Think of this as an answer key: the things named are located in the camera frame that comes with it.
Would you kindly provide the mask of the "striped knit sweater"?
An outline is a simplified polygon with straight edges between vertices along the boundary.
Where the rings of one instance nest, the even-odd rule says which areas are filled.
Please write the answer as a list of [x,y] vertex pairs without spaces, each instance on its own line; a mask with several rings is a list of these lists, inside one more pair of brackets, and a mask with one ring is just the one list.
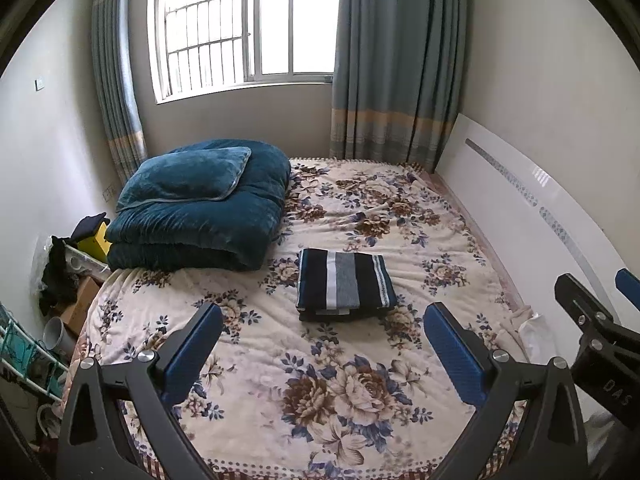
[[296,307],[394,307],[398,300],[385,260],[363,252],[305,248],[299,254]]

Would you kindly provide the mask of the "black clothes pile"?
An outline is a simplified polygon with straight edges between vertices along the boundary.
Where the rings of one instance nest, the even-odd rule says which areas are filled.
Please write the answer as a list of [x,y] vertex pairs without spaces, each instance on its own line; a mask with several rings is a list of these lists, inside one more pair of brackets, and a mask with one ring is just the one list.
[[79,281],[76,274],[67,271],[66,248],[64,238],[51,237],[38,296],[38,307],[45,318],[53,312],[64,310],[77,300]]

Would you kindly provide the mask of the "white crumpled cloth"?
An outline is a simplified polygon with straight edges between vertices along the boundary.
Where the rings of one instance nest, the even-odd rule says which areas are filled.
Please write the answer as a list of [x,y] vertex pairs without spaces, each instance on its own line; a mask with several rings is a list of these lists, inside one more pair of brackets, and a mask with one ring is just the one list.
[[522,363],[544,365],[560,355],[547,320],[529,306],[501,319],[495,343]]

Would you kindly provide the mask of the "grey bucket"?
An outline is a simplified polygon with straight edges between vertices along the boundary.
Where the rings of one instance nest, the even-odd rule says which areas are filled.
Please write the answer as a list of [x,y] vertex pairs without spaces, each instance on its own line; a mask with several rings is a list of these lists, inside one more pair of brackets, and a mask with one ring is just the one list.
[[69,361],[76,346],[75,336],[68,330],[62,318],[50,318],[42,333],[42,341],[46,349],[62,359]]

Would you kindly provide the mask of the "cardboard box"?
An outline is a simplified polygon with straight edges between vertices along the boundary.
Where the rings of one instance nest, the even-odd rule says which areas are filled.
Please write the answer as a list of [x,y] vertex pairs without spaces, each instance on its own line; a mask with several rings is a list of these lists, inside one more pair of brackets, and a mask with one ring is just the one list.
[[101,284],[92,276],[85,276],[80,282],[77,289],[76,301],[66,307],[60,315],[65,327],[75,336],[81,332],[88,314],[88,310],[93,303],[94,298],[100,290]]

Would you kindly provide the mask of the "yellow box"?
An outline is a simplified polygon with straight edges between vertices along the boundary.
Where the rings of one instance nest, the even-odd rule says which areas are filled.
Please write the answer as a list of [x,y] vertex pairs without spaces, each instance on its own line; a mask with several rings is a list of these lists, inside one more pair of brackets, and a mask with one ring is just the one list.
[[102,222],[96,232],[88,237],[78,240],[77,248],[96,260],[107,263],[107,255],[111,249],[111,243],[106,239],[107,224]]

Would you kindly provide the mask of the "dark cloth on yellow box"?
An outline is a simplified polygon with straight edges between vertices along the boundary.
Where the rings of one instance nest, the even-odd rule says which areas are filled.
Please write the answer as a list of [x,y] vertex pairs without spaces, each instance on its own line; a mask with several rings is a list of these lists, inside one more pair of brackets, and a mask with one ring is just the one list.
[[110,223],[111,220],[107,218],[105,212],[95,216],[87,216],[78,222],[70,236],[70,240],[74,243],[79,243],[86,238],[95,236],[101,226],[108,226]]

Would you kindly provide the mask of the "floral bed blanket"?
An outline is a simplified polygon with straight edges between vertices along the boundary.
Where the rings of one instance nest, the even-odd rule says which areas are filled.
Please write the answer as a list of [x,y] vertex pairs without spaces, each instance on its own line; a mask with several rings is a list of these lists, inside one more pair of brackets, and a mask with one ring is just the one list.
[[[126,362],[218,304],[222,332],[178,422],[225,479],[425,479],[472,415],[424,336],[435,301],[490,348],[518,350],[522,300],[470,217],[410,167],[295,159],[262,267],[120,270],[74,356]],[[398,305],[382,318],[303,322],[307,247],[381,256]]]

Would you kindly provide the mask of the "folded black garment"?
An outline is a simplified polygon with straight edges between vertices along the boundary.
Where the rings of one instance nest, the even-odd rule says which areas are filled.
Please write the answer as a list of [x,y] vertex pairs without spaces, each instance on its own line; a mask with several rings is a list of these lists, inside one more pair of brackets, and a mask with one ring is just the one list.
[[338,309],[311,309],[296,307],[298,317],[304,322],[348,322],[364,318],[382,318],[394,310],[394,307],[356,307]]

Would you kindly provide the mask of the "folded teal velvet quilt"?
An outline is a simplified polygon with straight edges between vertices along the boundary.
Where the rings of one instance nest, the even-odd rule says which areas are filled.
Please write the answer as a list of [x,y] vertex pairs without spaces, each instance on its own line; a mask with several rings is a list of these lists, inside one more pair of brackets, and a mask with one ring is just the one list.
[[236,139],[205,141],[168,153],[232,146],[250,148],[252,156],[225,200],[116,211],[105,234],[111,243],[107,263],[112,270],[255,271],[262,266],[283,216],[291,172],[288,156],[262,141]]

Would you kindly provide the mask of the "teal velvet pillow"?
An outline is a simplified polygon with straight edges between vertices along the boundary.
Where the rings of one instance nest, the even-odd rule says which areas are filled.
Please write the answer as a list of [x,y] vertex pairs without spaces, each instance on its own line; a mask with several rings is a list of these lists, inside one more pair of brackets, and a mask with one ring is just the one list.
[[116,211],[149,204],[225,200],[238,186],[250,156],[250,148],[232,146],[150,158],[126,182]]

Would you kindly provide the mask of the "right teal curtain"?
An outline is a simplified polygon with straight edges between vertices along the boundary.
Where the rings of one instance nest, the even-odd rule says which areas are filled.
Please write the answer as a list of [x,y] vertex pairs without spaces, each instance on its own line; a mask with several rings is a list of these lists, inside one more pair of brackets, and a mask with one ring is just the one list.
[[457,118],[469,0],[340,0],[330,154],[433,171]]

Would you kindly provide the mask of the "teal curtain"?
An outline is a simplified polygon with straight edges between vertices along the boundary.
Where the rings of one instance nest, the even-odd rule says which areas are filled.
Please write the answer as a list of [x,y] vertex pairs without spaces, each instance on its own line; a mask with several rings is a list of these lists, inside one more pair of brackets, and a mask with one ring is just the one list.
[[340,0],[330,154],[433,171],[457,118],[469,0]]
[[92,0],[91,55],[96,96],[120,182],[148,158],[129,50],[129,0]]

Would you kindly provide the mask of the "left teal curtain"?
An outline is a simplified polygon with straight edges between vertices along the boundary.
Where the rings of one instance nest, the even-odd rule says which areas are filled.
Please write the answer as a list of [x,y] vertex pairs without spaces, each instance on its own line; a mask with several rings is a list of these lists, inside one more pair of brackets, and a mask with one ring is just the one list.
[[129,0],[92,0],[91,55],[96,96],[120,182],[148,158],[129,50]]

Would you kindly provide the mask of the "barred window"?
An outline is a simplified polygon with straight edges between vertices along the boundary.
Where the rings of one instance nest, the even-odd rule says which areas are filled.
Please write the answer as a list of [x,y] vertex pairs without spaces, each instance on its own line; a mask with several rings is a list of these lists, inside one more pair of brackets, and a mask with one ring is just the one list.
[[333,79],[338,0],[148,0],[155,99]]

